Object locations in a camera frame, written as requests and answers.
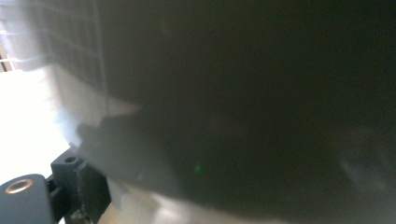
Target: dark object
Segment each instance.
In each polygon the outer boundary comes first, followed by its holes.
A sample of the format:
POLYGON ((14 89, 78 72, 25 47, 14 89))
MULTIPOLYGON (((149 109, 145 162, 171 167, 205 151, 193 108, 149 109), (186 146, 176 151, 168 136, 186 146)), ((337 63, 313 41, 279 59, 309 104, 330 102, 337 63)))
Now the dark object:
POLYGON ((24 175, 8 181, 0 189, 1 223, 53 224, 50 195, 42 175, 24 175))
POLYGON ((51 164, 47 180, 25 175, 1 186, 1 223, 52 224, 62 217, 67 224, 99 221, 110 204, 106 179, 72 150, 51 164))

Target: metal grid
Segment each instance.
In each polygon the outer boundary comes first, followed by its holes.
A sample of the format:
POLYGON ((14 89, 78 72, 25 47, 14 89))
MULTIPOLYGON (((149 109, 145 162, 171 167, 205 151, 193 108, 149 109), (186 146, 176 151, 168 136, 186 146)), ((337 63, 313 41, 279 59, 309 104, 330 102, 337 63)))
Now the metal grid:
POLYGON ((6 51, 11 55, 9 61, 19 64, 43 60, 55 62, 106 95, 106 74, 95 0, 0 0, 0 10, 15 9, 21 10, 20 14, 28 14, 29 20, 8 26, 9 22, 18 20, 14 17, 15 13, 8 13, 8 16, 5 13, 6 16, 0 18, 6 27, 0 31, 0 35, 3 42, 10 42, 5 44, 6 51), (15 28, 15 24, 19 26, 24 22, 29 24, 15 28), (41 50, 28 50, 32 47, 23 45, 23 40, 32 36, 42 45, 41 50))

